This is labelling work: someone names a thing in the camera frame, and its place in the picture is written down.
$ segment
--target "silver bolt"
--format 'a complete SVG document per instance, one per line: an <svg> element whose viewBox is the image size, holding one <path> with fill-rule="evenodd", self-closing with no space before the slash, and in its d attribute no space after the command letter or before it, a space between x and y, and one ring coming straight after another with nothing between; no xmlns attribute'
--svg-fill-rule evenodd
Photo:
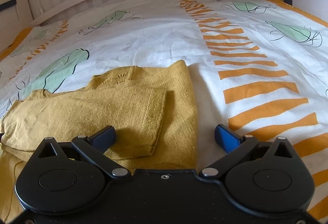
<svg viewBox="0 0 328 224"><path fill-rule="evenodd" d="M161 176L161 178L162 178L163 180L167 180L167 179L169 179L169 178L170 178L170 176L169 176L169 175L166 175L166 174L164 174L164 175L162 175L162 176Z"/></svg>
<svg viewBox="0 0 328 224"><path fill-rule="evenodd" d="M219 174L219 171L215 168L204 168L202 173L205 177L216 176Z"/></svg>
<svg viewBox="0 0 328 224"><path fill-rule="evenodd" d="M125 168L116 168L112 170L112 174L117 177L123 177L128 174L128 170Z"/></svg>

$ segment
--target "blue gripper pad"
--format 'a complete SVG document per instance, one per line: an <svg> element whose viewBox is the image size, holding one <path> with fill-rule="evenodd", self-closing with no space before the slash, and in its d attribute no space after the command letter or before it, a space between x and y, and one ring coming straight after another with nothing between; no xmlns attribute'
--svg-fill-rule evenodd
<svg viewBox="0 0 328 224"><path fill-rule="evenodd" d="M244 140L239 135L230 131L224 125L219 124L214 131L216 143L223 148L226 153L236 149Z"/></svg>

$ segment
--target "yellow garment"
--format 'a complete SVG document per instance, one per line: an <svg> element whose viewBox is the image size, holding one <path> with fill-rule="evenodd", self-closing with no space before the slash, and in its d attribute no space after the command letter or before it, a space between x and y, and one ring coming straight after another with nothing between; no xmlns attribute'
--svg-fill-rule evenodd
<svg viewBox="0 0 328 224"><path fill-rule="evenodd" d="M105 155L131 171L194 168L197 113L184 61L168 68L118 68L94 76L74 92L37 90L24 102L14 102L0 122L0 132L5 132L0 163L7 159L8 164L0 167L0 174L6 175L0 177L2 194L2 181L7 181L0 205L9 209L0 211L0 218L9 215L9 222L19 213L19 208L8 206L14 180L6 179L18 176L13 167L17 161L24 166L22 160L29 159L44 137L70 141L106 125L115 127L117 139Z"/></svg>

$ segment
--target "white bed sheet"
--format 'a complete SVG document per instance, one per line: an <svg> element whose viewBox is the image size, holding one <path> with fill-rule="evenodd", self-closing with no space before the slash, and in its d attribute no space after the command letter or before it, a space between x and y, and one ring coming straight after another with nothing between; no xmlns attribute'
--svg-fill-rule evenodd
<svg viewBox="0 0 328 224"><path fill-rule="evenodd" d="M58 93L81 88L93 75L113 68L167 67L183 59L193 82L199 116L198 169L225 154L214 141L219 123L230 124L240 135L281 131L269 141L280 135L294 145L327 133L328 29L324 25L265 0L192 1L126 0L102 5L66 22L34 28L15 53L0 62L0 116L15 99L26 97L33 88L42 88L35 78L53 62L52 76L65 67L65 62L71 63L52 79L51 75L47 79L41 76L45 88ZM199 9L188 11L188 7ZM232 29L242 29L242 33ZM206 44L211 43L206 42L221 50L209 49ZM231 43L244 45L232 47ZM270 89L266 86L270 82L273 90L265 93L259 86L255 91L251 86L231 89L256 82L263 82L263 90ZM287 87L277 88L274 82L287 83ZM240 100L226 103L229 99ZM312 175L327 170L328 148L304 156L303 161ZM328 179L316 188L309 209L327 196Z"/></svg>

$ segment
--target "metal pin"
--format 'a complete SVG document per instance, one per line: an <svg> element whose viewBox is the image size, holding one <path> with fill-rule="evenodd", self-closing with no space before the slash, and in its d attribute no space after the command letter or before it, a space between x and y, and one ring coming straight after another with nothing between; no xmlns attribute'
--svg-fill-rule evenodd
<svg viewBox="0 0 328 224"><path fill-rule="evenodd" d="M166 174L164 174L164 175L162 175L162 176L161 176L161 178L162 178L163 180L167 180L167 179L169 179L169 178L170 178L170 176L169 176L169 175L166 175Z"/></svg>
<svg viewBox="0 0 328 224"><path fill-rule="evenodd" d="M116 177L123 177L128 174L128 170L126 168L116 168L112 170L112 174Z"/></svg>
<svg viewBox="0 0 328 224"><path fill-rule="evenodd" d="M219 174L219 171L215 168L204 168L202 173L205 177L213 177Z"/></svg>

